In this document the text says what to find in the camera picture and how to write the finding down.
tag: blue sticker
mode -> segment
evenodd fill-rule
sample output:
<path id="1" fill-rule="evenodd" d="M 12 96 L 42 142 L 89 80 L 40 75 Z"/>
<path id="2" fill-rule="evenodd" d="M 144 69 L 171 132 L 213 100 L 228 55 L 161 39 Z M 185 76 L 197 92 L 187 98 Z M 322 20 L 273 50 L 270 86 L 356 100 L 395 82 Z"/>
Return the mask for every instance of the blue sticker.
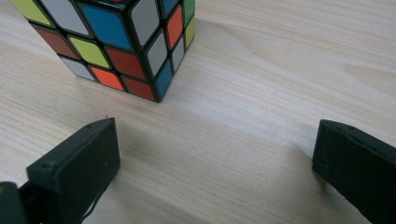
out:
<path id="1" fill-rule="evenodd" d="M 177 0 L 162 0 L 162 2 L 163 2 L 163 14 L 168 16 L 172 12 L 172 9 L 174 9 Z"/>
<path id="2" fill-rule="evenodd" d="M 172 66 L 168 60 L 163 66 L 163 70 L 161 70 L 157 79 L 157 88 L 158 92 L 160 93 L 160 98 L 163 98 L 163 96 L 165 95 L 165 92 L 168 89 L 169 84 L 171 83 L 172 77 Z"/>
<path id="3" fill-rule="evenodd" d="M 82 10 L 98 39 L 122 49 L 131 49 L 119 16 L 88 6 L 83 7 Z"/>

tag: wooden table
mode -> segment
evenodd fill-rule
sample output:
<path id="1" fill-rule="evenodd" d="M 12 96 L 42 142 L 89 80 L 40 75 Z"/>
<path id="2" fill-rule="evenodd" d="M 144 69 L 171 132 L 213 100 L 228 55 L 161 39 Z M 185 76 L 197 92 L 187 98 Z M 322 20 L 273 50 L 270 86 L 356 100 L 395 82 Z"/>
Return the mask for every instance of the wooden table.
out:
<path id="1" fill-rule="evenodd" d="M 320 119 L 396 146 L 392 0 L 197 0 L 163 102 L 74 76 L 0 3 L 0 180 L 116 118 L 121 168 L 85 223 L 369 223 L 311 170 Z"/>

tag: orange sticker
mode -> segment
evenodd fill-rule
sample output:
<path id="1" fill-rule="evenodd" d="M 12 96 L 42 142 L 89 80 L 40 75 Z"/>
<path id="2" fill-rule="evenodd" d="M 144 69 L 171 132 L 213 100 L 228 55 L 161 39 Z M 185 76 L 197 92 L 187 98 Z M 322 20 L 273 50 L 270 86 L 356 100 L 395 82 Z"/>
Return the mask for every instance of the orange sticker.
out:
<path id="1" fill-rule="evenodd" d="M 99 81 L 104 84 L 105 86 L 124 91 L 124 88 L 122 87 L 119 79 L 114 73 L 107 72 L 105 70 L 92 67 L 91 70 L 95 73 L 96 77 L 99 79 Z"/>
<path id="2" fill-rule="evenodd" d="M 178 38 L 181 36 L 181 32 L 183 31 L 182 14 L 183 11 L 181 6 L 178 6 L 167 25 L 168 41 L 171 49 L 175 46 Z"/>

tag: black plastic object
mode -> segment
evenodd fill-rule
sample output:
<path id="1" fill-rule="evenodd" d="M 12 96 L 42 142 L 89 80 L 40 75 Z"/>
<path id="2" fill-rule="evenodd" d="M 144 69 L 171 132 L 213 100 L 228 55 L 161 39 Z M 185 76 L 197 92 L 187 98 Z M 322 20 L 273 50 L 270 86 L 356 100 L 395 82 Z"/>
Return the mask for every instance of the black plastic object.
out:
<path id="1" fill-rule="evenodd" d="M 86 125 L 31 164 L 18 193 L 12 183 L 0 183 L 0 223 L 81 223 L 119 168 L 115 120 Z"/>
<path id="2" fill-rule="evenodd" d="M 321 120 L 313 169 L 372 223 L 396 223 L 395 147 L 354 127 Z"/>

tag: rubik's cube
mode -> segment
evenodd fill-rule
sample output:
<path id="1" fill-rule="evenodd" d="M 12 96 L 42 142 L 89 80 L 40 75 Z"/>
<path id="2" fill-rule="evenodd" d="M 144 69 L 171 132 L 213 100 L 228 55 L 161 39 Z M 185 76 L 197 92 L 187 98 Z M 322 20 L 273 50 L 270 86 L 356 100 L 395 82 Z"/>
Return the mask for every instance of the rubik's cube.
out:
<path id="1" fill-rule="evenodd" d="M 160 102 L 195 33 L 195 0 L 10 0 L 79 77 Z"/>

